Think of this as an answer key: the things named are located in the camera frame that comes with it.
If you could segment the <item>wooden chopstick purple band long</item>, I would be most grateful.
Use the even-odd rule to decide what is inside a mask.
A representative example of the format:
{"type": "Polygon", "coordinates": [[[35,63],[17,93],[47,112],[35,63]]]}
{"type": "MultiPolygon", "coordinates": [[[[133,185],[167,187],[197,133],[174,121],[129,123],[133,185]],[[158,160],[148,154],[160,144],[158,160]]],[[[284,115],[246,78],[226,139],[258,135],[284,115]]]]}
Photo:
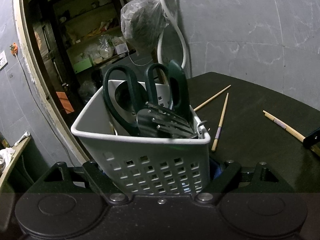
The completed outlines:
{"type": "MultiPolygon", "coordinates": [[[[296,139],[298,139],[301,143],[303,143],[303,139],[305,138],[304,135],[300,134],[298,131],[293,129],[291,126],[286,124],[285,122],[281,121],[280,119],[276,118],[274,115],[268,113],[267,111],[263,110],[264,115],[273,121],[275,124],[283,128],[285,131],[290,133],[292,136],[294,136],[296,139]]],[[[306,148],[307,150],[311,150],[313,153],[319,156],[319,143],[316,145],[312,146],[312,148],[306,148]]]]}

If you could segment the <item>white perforated plastic basket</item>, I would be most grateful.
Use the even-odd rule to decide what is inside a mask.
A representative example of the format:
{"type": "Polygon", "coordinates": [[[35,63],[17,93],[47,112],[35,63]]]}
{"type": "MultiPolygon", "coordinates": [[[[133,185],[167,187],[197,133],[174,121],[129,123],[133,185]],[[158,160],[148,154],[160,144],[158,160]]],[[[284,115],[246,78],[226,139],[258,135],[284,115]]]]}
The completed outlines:
{"type": "Polygon", "coordinates": [[[99,88],[71,132],[125,193],[198,193],[210,181],[210,135],[197,114],[190,112],[194,131],[201,133],[199,139],[133,137],[108,111],[99,88]]]}

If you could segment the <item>dark green handled utensil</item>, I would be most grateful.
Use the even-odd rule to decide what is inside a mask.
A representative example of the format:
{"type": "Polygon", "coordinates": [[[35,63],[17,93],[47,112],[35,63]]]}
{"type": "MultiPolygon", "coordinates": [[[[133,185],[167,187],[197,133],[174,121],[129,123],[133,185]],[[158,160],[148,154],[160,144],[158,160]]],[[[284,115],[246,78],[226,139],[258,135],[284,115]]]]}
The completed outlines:
{"type": "Polygon", "coordinates": [[[171,60],[168,64],[169,85],[172,95],[172,110],[188,122],[191,121],[190,99],[187,78],[182,67],[171,60]]]}

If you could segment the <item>black table mat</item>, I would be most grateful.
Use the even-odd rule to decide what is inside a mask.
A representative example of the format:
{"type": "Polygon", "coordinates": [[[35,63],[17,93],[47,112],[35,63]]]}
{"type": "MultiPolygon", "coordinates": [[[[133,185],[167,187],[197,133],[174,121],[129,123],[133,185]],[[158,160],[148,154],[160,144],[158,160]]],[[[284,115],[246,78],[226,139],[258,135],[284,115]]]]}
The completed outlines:
{"type": "Polygon", "coordinates": [[[319,128],[318,110],[274,90],[214,72],[189,79],[188,88],[192,107],[221,93],[196,112],[206,121],[212,138],[227,104],[213,154],[217,159],[248,167],[264,161],[297,192],[319,192],[319,156],[264,115],[268,112],[307,136],[319,128]]]}

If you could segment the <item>black slotted spatula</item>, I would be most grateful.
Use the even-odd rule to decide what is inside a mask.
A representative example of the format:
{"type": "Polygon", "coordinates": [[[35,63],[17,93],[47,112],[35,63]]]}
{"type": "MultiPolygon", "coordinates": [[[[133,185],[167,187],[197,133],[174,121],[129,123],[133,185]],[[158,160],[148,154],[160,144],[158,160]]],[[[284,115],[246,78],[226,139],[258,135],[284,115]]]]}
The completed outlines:
{"type": "Polygon", "coordinates": [[[136,115],[140,135],[150,138],[194,139],[198,133],[189,122],[168,108],[146,103],[136,115]]]}

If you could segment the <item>wooden chopstick plain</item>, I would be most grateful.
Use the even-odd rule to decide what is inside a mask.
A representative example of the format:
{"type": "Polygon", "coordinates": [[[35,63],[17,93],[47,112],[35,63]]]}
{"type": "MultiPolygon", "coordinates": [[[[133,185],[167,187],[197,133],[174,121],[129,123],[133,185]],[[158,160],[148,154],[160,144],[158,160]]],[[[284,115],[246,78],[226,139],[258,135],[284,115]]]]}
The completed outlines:
{"type": "Polygon", "coordinates": [[[232,85],[228,85],[227,87],[225,87],[224,89],[222,89],[221,91],[217,92],[216,94],[214,94],[213,96],[211,96],[209,99],[207,99],[205,102],[201,103],[199,106],[195,107],[193,110],[196,112],[198,110],[200,110],[202,107],[204,107],[205,105],[207,105],[208,103],[210,103],[211,101],[213,101],[215,98],[217,98],[220,94],[222,94],[223,92],[225,92],[226,90],[228,90],[232,85]]]}

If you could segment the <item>black ladle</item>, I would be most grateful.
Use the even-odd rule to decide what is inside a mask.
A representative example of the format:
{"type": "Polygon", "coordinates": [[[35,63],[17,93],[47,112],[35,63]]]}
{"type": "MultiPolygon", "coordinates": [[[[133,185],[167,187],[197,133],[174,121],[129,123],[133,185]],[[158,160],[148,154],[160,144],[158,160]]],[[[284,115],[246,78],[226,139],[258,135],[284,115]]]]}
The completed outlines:
{"type": "Polygon", "coordinates": [[[131,96],[129,93],[129,87],[127,81],[119,84],[114,92],[114,98],[117,104],[125,111],[136,114],[137,111],[134,110],[131,96]]]}

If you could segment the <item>green box on shelf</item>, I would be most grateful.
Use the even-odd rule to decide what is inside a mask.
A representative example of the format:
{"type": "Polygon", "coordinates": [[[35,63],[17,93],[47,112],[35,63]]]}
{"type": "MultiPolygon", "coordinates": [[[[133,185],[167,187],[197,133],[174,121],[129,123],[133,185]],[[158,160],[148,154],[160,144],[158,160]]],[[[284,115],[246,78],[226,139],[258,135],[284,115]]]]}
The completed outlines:
{"type": "Polygon", "coordinates": [[[77,74],[77,73],[80,73],[88,68],[91,68],[92,66],[93,66],[93,63],[92,63],[91,58],[87,57],[85,59],[82,59],[78,63],[74,64],[73,70],[77,74]]]}

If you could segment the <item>grey plastic bag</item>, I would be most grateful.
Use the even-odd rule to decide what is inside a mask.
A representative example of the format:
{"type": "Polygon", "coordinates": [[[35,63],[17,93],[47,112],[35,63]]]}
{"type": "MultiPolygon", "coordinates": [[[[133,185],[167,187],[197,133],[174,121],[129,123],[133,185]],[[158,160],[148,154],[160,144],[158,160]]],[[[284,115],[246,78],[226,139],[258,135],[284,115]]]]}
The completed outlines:
{"type": "Polygon", "coordinates": [[[121,9],[121,32],[138,53],[152,52],[169,21],[160,0],[132,0],[121,9]]]}

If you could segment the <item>white wall socket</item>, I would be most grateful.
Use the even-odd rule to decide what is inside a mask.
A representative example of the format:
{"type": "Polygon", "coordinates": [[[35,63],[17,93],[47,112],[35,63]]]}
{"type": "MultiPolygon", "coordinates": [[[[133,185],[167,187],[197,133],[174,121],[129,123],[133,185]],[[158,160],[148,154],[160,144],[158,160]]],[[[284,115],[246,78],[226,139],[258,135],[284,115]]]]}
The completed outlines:
{"type": "Polygon", "coordinates": [[[7,64],[8,64],[8,61],[7,61],[6,53],[5,53],[5,51],[2,51],[0,53],[0,69],[5,67],[7,64]]]}

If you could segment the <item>orange wall plug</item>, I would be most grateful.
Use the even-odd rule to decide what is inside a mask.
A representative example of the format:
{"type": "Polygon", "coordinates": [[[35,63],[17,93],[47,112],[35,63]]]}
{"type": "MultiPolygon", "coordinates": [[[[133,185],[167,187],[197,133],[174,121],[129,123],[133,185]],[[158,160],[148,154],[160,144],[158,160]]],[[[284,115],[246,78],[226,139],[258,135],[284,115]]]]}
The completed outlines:
{"type": "Polygon", "coordinates": [[[16,42],[12,43],[10,45],[10,51],[11,51],[11,54],[14,55],[14,56],[17,56],[18,55],[18,45],[16,42]]]}

